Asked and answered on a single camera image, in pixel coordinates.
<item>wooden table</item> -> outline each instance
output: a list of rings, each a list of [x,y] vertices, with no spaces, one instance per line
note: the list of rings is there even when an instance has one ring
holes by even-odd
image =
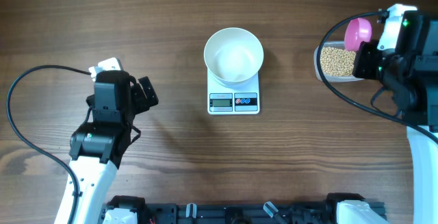
[[[438,12],[438,0],[0,0],[0,223],[52,223],[66,183],[62,168],[11,130],[10,84],[33,66],[86,70],[111,57],[133,76],[149,76],[160,102],[136,117],[142,137],[126,152],[107,200],[289,203],[357,192],[384,201],[392,223],[411,223],[405,127],[344,103],[313,67],[332,25],[396,2]],[[248,29],[264,46],[259,115],[207,113],[203,47],[225,27]],[[379,86],[336,84],[362,103]],[[67,162],[92,93],[89,77],[41,71],[18,85],[12,113],[28,139]],[[394,110],[389,95],[378,105]]]

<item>clear plastic container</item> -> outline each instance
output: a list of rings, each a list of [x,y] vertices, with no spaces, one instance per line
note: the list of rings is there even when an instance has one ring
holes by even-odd
[[[324,44],[324,47],[334,47],[334,48],[337,48],[337,49],[345,49],[344,42],[342,42],[342,41],[326,42]],[[321,76],[320,76],[320,74],[318,72],[318,69],[316,68],[316,53],[318,52],[318,48],[319,47],[316,47],[315,53],[313,54],[313,64],[315,65],[316,77],[318,78],[318,80],[321,81]],[[343,76],[343,77],[336,77],[336,76],[330,76],[330,75],[324,74],[324,76],[327,78],[327,80],[329,82],[351,82],[351,81],[362,80],[362,79],[357,78],[357,77],[355,77],[353,75]]]

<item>wood grain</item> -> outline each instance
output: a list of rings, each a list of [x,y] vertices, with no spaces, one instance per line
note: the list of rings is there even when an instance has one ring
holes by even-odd
[[[357,192],[384,201],[392,223],[411,223],[405,128],[344,103],[313,67],[313,51],[332,25],[395,2],[438,12],[438,0],[0,0],[0,223],[52,223],[66,180],[10,129],[10,84],[33,66],[87,69],[110,57],[137,78],[149,76],[160,103],[136,117],[142,137],[126,152],[107,199],[263,203]],[[224,27],[248,29],[263,44],[260,115],[205,109],[203,47]],[[379,84],[336,87],[367,103]],[[28,139],[67,162],[68,139],[92,91],[87,76],[33,73],[14,92],[14,119]],[[389,95],[378,105],[394,111]]]

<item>pink scoop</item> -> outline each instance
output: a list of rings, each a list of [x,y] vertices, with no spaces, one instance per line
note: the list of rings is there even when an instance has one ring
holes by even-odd
[[[369,42],[371,40],[371,35],[372,28],[368,20],[364,18],[351,20],[345,31],[345,49],[349,51],[358,51],[361,42]]]

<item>digital scale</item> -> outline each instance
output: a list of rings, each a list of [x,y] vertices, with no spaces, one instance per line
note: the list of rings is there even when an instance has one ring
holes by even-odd
[[[213,115],[258,114],[259,74],[241,84],[226,86],[207,71],[207,110]]]

